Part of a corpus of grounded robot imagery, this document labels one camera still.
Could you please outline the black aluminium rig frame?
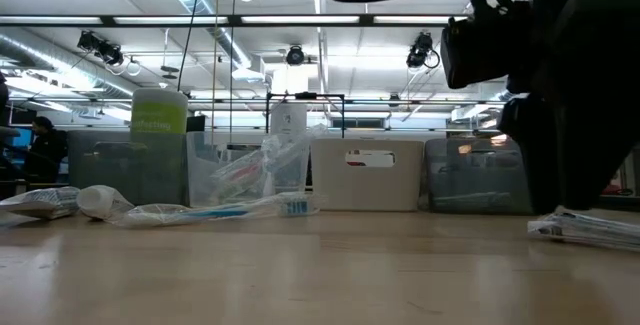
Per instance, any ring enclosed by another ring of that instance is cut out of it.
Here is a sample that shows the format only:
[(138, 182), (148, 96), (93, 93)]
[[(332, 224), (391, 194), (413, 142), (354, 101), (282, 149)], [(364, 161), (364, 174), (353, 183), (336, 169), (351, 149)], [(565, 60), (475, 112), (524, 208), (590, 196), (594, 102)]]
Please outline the black aluminium rig frame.
[(613, 211), (640, 213), (640, 197), (621, 195), (601, 195), (596, 208)]

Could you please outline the green white wipes canister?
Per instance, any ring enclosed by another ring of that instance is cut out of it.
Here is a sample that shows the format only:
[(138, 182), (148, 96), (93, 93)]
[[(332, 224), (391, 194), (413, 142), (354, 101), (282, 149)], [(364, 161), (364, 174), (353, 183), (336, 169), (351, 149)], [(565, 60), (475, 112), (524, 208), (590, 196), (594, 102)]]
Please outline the green white wipes canister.
[(141, 88), (132, 95), (130, 130), (133, 133), (186, 133), (188, 98), (181, 92)]

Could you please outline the black ceiling spotlight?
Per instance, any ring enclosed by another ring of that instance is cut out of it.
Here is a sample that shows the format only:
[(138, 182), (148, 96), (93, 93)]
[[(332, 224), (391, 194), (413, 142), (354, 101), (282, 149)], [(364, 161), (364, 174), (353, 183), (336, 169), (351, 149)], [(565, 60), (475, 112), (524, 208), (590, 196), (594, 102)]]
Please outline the black ceiling spotlight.
[(91, 31), (81, 32), (77, 47), (85, 52), (92, 53), (109, 66), (120, 66), (124, 62), (120, 45), (111, 44)]
[(406, 58), (406, 65), (410, 69), (426, 67), (435, 69), (441, 64), (440, 54), (435, 50), (432, 36), (429, 32), (420, 32), (411, 45)]
[(285, 61), (289, 66), (299, 66), (305, 62), (305, 53), (301, 45), (292, 45), (287, 54)]

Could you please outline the black ceiling light bar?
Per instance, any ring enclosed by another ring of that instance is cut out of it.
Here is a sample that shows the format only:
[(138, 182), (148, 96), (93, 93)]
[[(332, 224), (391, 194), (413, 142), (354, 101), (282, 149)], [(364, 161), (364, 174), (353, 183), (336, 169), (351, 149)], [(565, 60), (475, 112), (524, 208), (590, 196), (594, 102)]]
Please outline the black ceiling light bar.
[(234, 27), (440, 27), (444, 14), (307, 15), (0, 15), (0, 27), (234, 28)]

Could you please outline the person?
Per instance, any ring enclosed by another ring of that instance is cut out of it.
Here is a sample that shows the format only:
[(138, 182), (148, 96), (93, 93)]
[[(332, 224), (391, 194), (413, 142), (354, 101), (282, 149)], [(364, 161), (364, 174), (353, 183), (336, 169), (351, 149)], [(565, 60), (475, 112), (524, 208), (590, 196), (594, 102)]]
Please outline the person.
[(56, 129), (44, 116), (33, 120), (32, 130), (35, 138), (30, 145), (23, 170), (37, 182), (55, 183), (60, 164), (68, 155), (67, 133)]

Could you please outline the smoked grey plastic bin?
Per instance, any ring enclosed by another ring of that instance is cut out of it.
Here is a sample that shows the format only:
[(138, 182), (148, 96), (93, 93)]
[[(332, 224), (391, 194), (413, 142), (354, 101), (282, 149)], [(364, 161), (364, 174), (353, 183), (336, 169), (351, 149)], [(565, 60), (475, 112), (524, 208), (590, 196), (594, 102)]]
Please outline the smoked grey plastic bin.
[[(503, 210), (452, 211), (433, 208), (433, 198), (507, 192), (513, 205)], [(531, 215), (529, 190), (518, 145), (478, 138), (425, 142), (418, 208), (450, 214)]]
[(69, 183), (105, 185), (135, 205), (188, 200), (186, 136), (74, 130), (68, 133)]

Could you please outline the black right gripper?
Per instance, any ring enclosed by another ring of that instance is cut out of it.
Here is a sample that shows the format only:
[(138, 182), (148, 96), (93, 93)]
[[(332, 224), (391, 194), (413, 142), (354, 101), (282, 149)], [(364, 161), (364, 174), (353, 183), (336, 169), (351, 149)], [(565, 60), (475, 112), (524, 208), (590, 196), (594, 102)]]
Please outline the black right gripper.
[[(441, 61), (451, 89), (508, 77), (514, 92), (563, 92), (587, 62), (604, 60), (597, 40), (607, 29), (621, 31), (625, 43), (640, 42), (635, 30), (640, 0), (471, 3), (472, 14), (449, 19), (441, 33)], [(560, 191), (562, 206), (590, 209), (640, 142), (640, 104), (629, 98), (563, 105), (556, 120), (558, 153), (555, 115), (541, 97), (510, 99), (498, 123), (520, 148), (537, 215), (555, 210)]]

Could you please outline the white plastic bin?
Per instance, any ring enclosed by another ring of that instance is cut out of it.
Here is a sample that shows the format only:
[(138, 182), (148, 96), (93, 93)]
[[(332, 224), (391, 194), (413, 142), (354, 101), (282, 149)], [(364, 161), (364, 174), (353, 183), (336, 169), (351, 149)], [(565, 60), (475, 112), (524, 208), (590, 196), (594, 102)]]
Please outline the white plastic bin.
[(418, 207), (424, 143), (320, 138), (311, 144), (322, 210), (411, 212)]

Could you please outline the black background stand frame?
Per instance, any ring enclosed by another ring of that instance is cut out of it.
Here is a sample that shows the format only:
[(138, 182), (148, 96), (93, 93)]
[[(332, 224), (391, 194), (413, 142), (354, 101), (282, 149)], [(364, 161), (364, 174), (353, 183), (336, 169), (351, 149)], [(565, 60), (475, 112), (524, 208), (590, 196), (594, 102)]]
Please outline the black background stand frame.
[(270, 110), (271, 108), (280, 103), (302, 103), (307, 107), (307, 128), (308, 129), (308, 106), (309, 105), (324, 105), (324, 119), (328, 126), (332, 123), (332, 115), (330, 110), (333, 109), (340, 115), (339, 129), (341, 137), (345, 137), (345, 95), (344, 94), (331, 94), (331, 93), (316, 93), (316, 92), (300, 92), (300, 93), (271, 93), (268, 92), (265, 98), (265, 109), (263, 112), (265, 118), (265, 133), (273, 134), (270, 132)]

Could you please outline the teal white bagged toothbrush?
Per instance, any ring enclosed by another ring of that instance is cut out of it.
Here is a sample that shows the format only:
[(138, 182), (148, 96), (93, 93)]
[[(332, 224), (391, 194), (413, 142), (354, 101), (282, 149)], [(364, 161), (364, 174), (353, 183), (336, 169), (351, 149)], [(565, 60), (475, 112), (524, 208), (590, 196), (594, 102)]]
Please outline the teal white bagged toothbrush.
[(259, 180), (262, 195), (304, 192), (306, 188), (310, 145), (313, 136), (272, 134), (263, 140)]

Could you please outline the white bottle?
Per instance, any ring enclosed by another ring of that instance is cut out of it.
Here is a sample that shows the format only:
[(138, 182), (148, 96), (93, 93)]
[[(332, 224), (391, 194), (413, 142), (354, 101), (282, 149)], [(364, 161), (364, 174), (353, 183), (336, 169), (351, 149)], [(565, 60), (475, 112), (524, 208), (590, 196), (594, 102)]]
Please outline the white bottle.
[(76, 202), (84, 215), (103, 221), (117, 221), (135, 208), (117, 189), (105, 185), (82, 189)]

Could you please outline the clear plastic bin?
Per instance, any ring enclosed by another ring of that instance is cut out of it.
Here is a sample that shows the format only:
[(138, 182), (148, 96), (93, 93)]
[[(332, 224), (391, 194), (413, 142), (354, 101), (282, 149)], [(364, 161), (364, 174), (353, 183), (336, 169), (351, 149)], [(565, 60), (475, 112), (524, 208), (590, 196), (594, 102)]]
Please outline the clear plastic bin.
[(213, 192), (211, 176), (222, 167), (242, 158), (262, 157), (259, 153), (263, 140), (270, 135), (260, 137), (256, 144), (251, 143), (220, 143), (213, 142), (213, 135), (205, 132), (195, 132), (187, 135), (187, 166), (189, 205), (191, 207), (209, 207), (231, 203), (239, 203), (257, 199), (241, 198), (232, 202), (219, 204), (212, 200)]

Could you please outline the blue lit monitor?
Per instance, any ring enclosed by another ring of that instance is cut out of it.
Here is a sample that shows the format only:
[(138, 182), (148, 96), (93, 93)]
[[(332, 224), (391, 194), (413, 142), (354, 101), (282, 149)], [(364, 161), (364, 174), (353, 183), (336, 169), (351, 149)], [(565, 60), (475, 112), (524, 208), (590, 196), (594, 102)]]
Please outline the blue lit monitor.
[(28, 149), (32, 143), (33, 131), (28, 128), (16, 128), (18, 135), (12, 137), (10, 144), (17, 148)]

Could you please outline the white background cylinder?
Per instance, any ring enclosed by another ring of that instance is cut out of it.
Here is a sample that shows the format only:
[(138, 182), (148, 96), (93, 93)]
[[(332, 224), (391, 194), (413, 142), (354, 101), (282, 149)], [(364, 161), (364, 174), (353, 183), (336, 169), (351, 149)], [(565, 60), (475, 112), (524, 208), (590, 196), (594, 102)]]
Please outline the white background cylinder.
[(270, 110), (270, 132), (297, 135), (306, 131), (307, 107), (302, 103), (280, 103)]

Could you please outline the small white toothpaste tube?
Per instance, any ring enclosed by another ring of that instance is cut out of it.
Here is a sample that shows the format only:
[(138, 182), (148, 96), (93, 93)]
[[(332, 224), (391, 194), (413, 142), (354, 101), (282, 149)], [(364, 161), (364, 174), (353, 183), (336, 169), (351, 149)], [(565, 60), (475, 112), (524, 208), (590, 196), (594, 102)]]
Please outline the small white toothpaste tube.
[(75, 187), (28, 191), (0, 201), (0, 211), (44, 220), (74, 215), (78, 210)]

